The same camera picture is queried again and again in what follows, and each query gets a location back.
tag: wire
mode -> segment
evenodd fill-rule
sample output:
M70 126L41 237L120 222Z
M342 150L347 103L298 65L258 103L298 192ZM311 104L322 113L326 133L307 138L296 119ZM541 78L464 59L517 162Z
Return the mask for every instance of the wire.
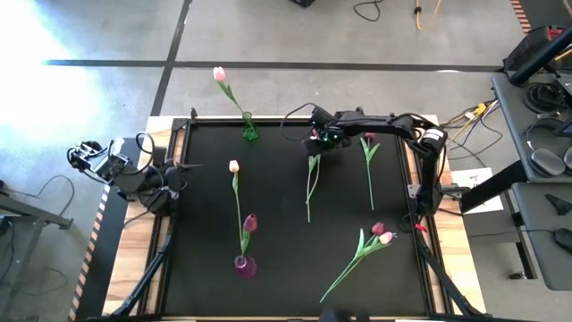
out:
M499 135L499 137L498 137L495 141L493 141L491 144L489 144L489 145L487 145L486 147L480 149L478 152L470 152L470 154L469 154L468 156L463 156L463 157L452 157L452 158L450 158L450 160L460 160L460 159L464 159L464 158L467 158L467 157L475 157L476 155L479 155L479 154L485 152L487 149L491 148L493 145L497 144L500 140L502 140L502 138L504 137L504 135L503 135L501 132L496 131L496 130L494 130L493 128L491 128L491 127L489 127L488 125L486 125L486 124L484 123L484 117L482 117L479 121L480 121L480 123L484 126L485 129L487 129L487 130L489 130L489 131L492 131L492 132L494 132L494 133L497 133L497 134ZM467 148L465 148L464 143L459 144L459 147L460 147L460 148L462 147L462 148L464 148L464 149L467 149Z
M284 134L284 122L286 122L286 120L288 119L288 116L296 113L297 111L301 110L302 108L306 107L306 106L313 106L314 108L317 108L318 106L314 103L306 103L303 106L297 107L294 110L292 110L291 112L289 112L288 114L286 114L286 116L284 116L284 118L282 119L282 121L280 122L280 133L282 134L282 136L284 137L284 139L286 140L290 140L290 141L301 141L303 140L305 137L307 137L308 135L310 135L310 133L312 132L312 129L310 129L310 131L308 131L308 133L306 133L303 137L301 138L290 138L288 137L286 134Z
M453 143L457 144L460 148L464 149L466 152L469 153L468 156L464 156L464 157L450 157L449 160L460 160L463 158L467 158L467 157L474 157L476 159L476 161L482 166L482 167L487 167L486 164L483 162L483 160L473 151L471 151L469 148L465 147L464 145L461 145L460 143L456 142L456 141L452 141Z
M44 269L44 272L55 272L55 273L57 273L59 276L61 276L63 278L63 283L61 283L58 286L47 289L45 291L42 291L42 292L26 292L26 291L23 291L21 288L18 289L18 288L12 287L12 285L9 285L9 284L2 284L2 286L9 287L11 290L18 292L20 294L23 294L23 295L27 295L27 296L43 296L43 295L49 294L51 292L55 292L59 289L64 288L65 286L67 286L68 280L65 277L65 275L62 273L62 271L55 269L55 268L46 268L46 269Z
M130 222L132 222L132 221L134 221L134 220L137 220L137 219L143 217L144 215L148 214L149 212L150 212L150 211L147 210L147 211L142 212L142 213L140 213L140 214L134 216L133 218L129 219L128 221L126 221L125 223L123 223L123 228L125 228L125 226L127 226L128 223L130 223Z
M10 268L12 267L12 263L14 262L14 239L16 238L16 228L14 227L14 224L12 223L12 221L9 221L8 223L10 223L10 228L12 228L12 239L10 240L10 244L6 245L6 248L4 250L4 255L2 255L2 261L4 261L4 259L6 258L6 253L8 252L8 249L10 249L10 261L8 262L8 267L6 268L6 270L2 273L2 275L0 275L0 284L4 281L4 278L6 277L6 275L8 275L8 272L10 271Z
M37 194L31 194L31 193L28 193L28 192L21 192L21 191L13 191L13 190L10 190L10 189L7 189L7 188L4 188L4 190L9 191L9 192L14 192L14 193L20 193L20 194L22 194L22 195L24 195L24 196L32 197L32 198L35 198L35 199L40 199L39 196L42 194L42 192L44 192L44 189L47 187L47 185L48 185L51 181L53 181L54 179L56 179L56 178L64 178L64 179L70 184L70 187L71 187L71 195L70 195L70 198L68 199L68 201L66 202L65 206L63 206L62 210L61 210L60 213L58 214L58 216L62 216L63 213L65 212L65 210L67 210L67 208L68 208L68 207L70 206L70 204L72 203L73 197L75 197L75 186L73 185L72 180L71 180L70 178L68 178L67 176L65 176L65 175L58 174L58 175L55 175L55 176L49 178L49 179L46 181L46 183L44 183L44 185L42 186L42 188L39 190L39 192L38 192Z
M427 28L427 26L429 26L429 24L431 23L431 21L433 21L433 18L435 18L435 16L437 15L437 13L439 12L439 7L441 7L441 0L437 0L437 6L435 6L435 11L433 12L433 15L431 16L431 18L429 18L429 21L427 21L427 23L425 24L424 27L421 27L421 4L419 3L419 0L415 0L416 3L416 8L415 8L415 16L416 16L416 25L417 25L417 30L424 30L425 28Z
M521 230L521 232L527 232L527 233L533 233L533 232L554 233L554 231L548 230L548 229ZM484 233L484 234L478 234L478 235L468 235L467 237L468 237L468 238L474 238L474 237L484 237L484 236L500 236L500 235L507 234L507 233L516 233L516 232Z
M139 137L141 137L142 135L146 136L146 137L151 141L151 151L145 150L145 149L141 146L141 144L139 143ZM147 169L149 168L149 166L151 165L151 162L153 162L153 153L155 152L155 140L153 140L153 137L151 136L151 134L149 134L149 133L147 133L147 132L145 132L145 131L141 131L141 132L137 133L137 135L135 135L135 142L137 143L137 146L138 146L138 148L139 148L141 151L143 151L143 152L149 154L151 157L149 157L147 163L146 163L143 167L141 167L139 170L136 170L136 171L133 171L133 172L130 172L130 173L122 172L123 175L135 175L135 174L140 174L140 173L142 173L143 171L147 170Z
M439 182L441 180L441 176L443 175L443 172L445 171L446 161L447 161L447 146L444 145L443 146L443 160L441 162L441 170L439 170L439 175L437 176L437 182Z
M376 22L376 21L378 21L379 18L382 16L382 11L379 9L379 4L380 4L382 1L383 1L383 0L373 0L373 1L366 1L366 2L363 2L363 3L360 3L360 4L356 4L356 5L354 5L354 12L355 12L358 16L362 17L363 19L365 19L365 20L367 20L367 21ZM358 7L359 7L360 5L366 5L366 4L373 4L373 5L375 6L375 10L377 11L377 17L375 17L374 19L371 19L371 18L367 18L367 17L365 17L365 15L359 13Z
M566 108L564 90L554 84L530 83L525 88L525 106L536 114Z
M554 58L554 60L559 61L562 58L568 57L570 54L572 54L572 49L567 50L564 54L556 56L556 58Z
M446 212L447 214L452 214L452 215L457 215L457 216L463 216L463 214L455 212L455 211L450 211L447 209L443 209L443 208L437 208L437 210L442 211L442 212Z

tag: green glass vase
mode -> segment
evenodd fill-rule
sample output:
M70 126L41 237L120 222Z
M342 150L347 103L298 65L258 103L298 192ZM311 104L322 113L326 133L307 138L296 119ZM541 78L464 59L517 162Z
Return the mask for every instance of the green glass vase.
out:
M244 112L242 114L242 120L244 121L244 132L242 136L247 141L253 141L258 139L258 130L257 126L252 121L252 113Z

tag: black floor stripe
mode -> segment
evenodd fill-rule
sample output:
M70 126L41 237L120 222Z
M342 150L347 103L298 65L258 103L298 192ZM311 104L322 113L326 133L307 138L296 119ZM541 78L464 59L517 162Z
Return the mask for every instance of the black floor stripe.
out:
M166 61L97 59L49 59L42 63L48 66L72 67L165 67L167 65Z
M177 52L179 51L179 46L181 45L182 33L185 30L185 22L187 20L187 15L189 14L191 4L192 0L185 0L182 4L181 15L179 15L179 21L177 21L175 34L172 36L171 49L169 49L166 66L163 69L163 74L161 75L159 87L157 88L157 93L155 95L155 101L153 102L153 107L151 108L151 116L159 116L161 114L164 95L166 94L167 87L169 86L169 79L171 79L172 63L177 58Z
M338 71L396 71L396 72L501 72L502 66L447 64L354 64L354 63L291 63L291 62L174 62L175 68L213 68L277 70L338 70Z

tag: headphones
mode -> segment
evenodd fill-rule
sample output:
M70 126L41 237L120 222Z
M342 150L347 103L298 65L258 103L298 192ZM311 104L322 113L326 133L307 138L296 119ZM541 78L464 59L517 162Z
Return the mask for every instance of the headphones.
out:
M572 175L572 147L567 148L562 157L558 157L547 148L533 147L530 133L538 128L556 130L561 127L562 121L554 118L542 118L536 121L526 130L526 143L533 151L530 156L529 164L539 175L544 177L553 177L566 173Z

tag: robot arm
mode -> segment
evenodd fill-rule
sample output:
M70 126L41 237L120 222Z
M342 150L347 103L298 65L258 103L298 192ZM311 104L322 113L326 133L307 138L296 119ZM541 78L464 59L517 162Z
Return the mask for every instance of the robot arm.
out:
M310 118L314 136L304 140L309 156L315 156L333 148L345 148L350 138L363 132L395 134L401 137L420 159L420 187L416 194L416 215L433 215L442 199L438 171L441 152L445 149L447 132L416 114L390 116L364 115L356 111L336 112L331 115L316 106ZM421 137L418 129L425 132Z
M141 136L150 139L150 151L141 147ZM138 199L149 212L169 216L174 194L186 186L183 174L193 165L176 165L171 159L165 160L166 148L156 147L145 132L138 133L135 139L141 151L150 155L140 169L121 153L123 139L112 140L106 148L94 141L81 142L68 149L67 159L71 167L90 179L118 187L118 194L124 199Z

